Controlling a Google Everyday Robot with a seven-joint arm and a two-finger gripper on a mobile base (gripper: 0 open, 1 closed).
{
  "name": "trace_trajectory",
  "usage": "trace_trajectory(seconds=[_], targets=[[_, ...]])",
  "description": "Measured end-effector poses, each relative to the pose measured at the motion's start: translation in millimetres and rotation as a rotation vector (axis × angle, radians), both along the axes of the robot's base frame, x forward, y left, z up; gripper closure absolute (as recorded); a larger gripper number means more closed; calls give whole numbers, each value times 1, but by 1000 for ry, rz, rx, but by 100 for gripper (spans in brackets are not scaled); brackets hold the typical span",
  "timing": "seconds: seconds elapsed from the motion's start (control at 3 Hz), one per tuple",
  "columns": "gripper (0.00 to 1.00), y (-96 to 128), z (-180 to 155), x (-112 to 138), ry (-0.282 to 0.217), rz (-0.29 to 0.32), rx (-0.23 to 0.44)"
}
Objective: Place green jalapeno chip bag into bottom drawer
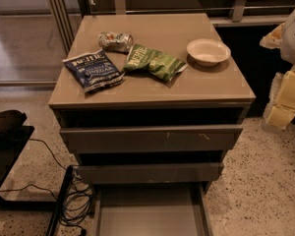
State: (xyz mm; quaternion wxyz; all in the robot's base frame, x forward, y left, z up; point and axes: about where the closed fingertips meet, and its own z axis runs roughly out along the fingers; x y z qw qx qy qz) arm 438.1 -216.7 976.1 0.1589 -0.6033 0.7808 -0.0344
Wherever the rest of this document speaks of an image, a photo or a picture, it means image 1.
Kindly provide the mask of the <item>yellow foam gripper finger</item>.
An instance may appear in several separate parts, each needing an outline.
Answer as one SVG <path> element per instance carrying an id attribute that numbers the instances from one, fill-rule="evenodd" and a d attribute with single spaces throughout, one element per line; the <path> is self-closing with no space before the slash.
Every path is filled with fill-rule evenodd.
<path id="1" fill-rule="evenodd" d="M 281 130 L 295 118 L 295 66 L 285 74 L 275 74 L 264 118 L 267 125 Z"/>
<path id="2" fill-rule="evenodd" d="M 260 46 L 268 49 L 280 48 L 284 26 L 285 23 L 282 23 L 264 36 L 260 41 Z"/>

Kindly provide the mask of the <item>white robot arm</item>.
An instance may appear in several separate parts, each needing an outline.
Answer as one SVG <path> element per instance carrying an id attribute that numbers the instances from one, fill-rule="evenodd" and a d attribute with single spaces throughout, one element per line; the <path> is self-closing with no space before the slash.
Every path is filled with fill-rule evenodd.
<path id="1" fill-rule="evenodd" d="M 260 41 L 260 46 L 278 48 L 282 60 L 292 65 L 284 75 L 276 73 L 270 88 L 264 119 L 273 129 L 284 130 L 295 118 L 295 10 L 285 23 L 276 27 Z"/>

